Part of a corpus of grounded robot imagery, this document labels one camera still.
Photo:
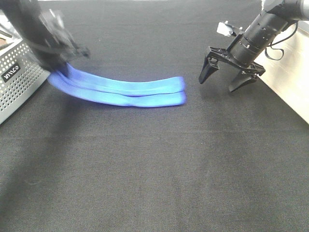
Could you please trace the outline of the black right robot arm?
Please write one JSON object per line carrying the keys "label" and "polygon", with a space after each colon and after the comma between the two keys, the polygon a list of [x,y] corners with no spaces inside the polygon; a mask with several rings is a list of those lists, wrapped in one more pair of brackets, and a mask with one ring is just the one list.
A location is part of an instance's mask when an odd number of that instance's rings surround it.
{"label": "black right robot arm", "polygon": [[265,0],[262,10],[247,29],[237,28],[228,22],[219,22],[217,32],[234,40],[226,48],[209,47],[205,56],[199,82],[204,83],[219,70],[218,62],[227,63],[239,69],[238,75],[229,85],[233,92],[240,87],[254,83],[264,74],[262,65],[255,59],[269,46],[282,31],[299,21],[309,19],[307,0]]}

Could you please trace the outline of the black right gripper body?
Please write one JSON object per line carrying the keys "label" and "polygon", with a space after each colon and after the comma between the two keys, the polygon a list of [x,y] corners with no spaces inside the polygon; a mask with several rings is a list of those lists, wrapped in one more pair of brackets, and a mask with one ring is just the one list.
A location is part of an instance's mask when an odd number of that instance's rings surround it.
{"label": "black right gripper body", "polygon": [[262,75],[266,71],[262,65],[257,64],[256,62],[252,62],[248,67],[240,64],[228,51],[223,48],[214,48],[208,47],[208,54],[205,57],[213,57],[218,59],[218,62],[224,62],[226,64],[231,65],[232,67],[245,71],[247,73],[254,73],[257,75]]}

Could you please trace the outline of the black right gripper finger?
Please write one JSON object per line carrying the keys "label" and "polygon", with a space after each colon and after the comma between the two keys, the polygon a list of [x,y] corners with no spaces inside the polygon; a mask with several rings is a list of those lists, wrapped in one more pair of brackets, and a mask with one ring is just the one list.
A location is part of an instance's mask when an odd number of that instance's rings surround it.
{"label": "black right gripper finger", "polygon": [[203,84],[214,72],[219,70],[218,59],[213,57],[205,57],[204,64],[198,81]]}
{"label": "black right gripper finger", "polygon": [[230,92],[234,92],[240,87],[248,84],[252,84],[257,81],[257,75],[245,71],[240,71],[238,75],[232,80],[228,89]]}

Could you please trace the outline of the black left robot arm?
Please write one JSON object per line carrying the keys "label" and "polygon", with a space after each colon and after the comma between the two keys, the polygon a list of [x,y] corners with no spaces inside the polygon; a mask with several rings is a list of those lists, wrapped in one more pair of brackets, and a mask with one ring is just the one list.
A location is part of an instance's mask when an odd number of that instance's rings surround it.
{"label": "black left robot arm", "polygon": [[65,29],[61,14],[43,11],[37,0],[2,0],[0,9],[43,69],[66,74],[71,59],[89,56]]}

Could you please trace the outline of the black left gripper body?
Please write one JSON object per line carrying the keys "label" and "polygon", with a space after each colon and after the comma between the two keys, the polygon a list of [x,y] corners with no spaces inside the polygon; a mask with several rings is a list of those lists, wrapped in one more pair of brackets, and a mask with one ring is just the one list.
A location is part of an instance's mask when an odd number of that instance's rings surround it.
{"label": "black left gripper body", "polygon": [[48,51],[58,54],[65,61],[76,57],[89,57],[89,49],[76,43],[72,34],[65,28],[60,11],[49,9],[42,12],[41,23],[47,30],[48,37],[45,42]]}

